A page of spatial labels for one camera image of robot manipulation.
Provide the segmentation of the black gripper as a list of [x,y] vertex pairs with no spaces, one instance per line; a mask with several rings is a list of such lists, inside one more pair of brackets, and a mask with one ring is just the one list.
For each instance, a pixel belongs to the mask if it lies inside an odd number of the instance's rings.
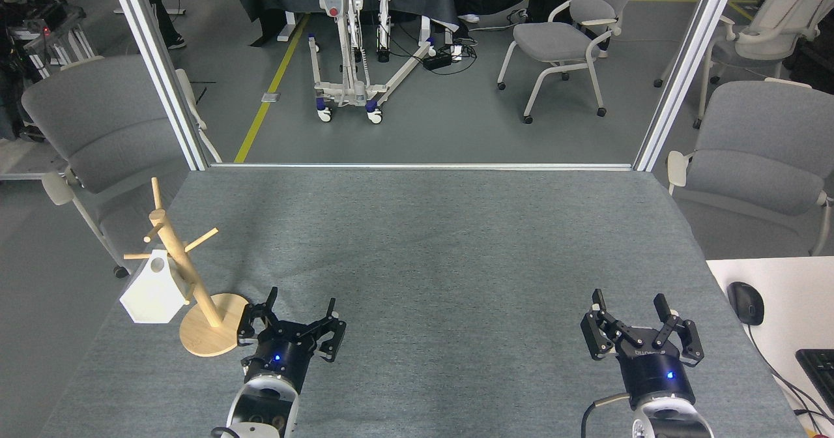
[[[247,304],[242,311],[237,328],[237,345],[250,345],[249,339],[257,339],[254,355],[244,358],[244,381],[251,381],[258,375],[280,375],[290,382],[294,390],[301,393],[309,362],[313,355],[321,356],[326,362],[336,361],[347,323],[334,310],[336,298],[330,299],[324,318],[303,325],[303,323],[280,323],[273,311],[279,289],[272,287],[267,299],[259,304]],[[260,319],[263,330],[255,334],[253,323]]]
[[[629,407],[633,410],[653,396],[673,394],[696,403],[680,355],[691,360],[684,363],[688,367],[697,366],[705,357],[696,323],[680,318],[671,310],[663,293],[658,293],[653,302],[659,321],[663,323],[652,340],[654,349],[637,349],[630,343],[619,345],[622,340],[631,340],[629,327],[608,312],[601,289],[594,290],[592,307],[581,319],[581,331],[590,358],[602,360],[604,355],[616,349],[625,390],[629,394]],[[664,347],[672,332],[680,338],[680,352],[675,345]]]

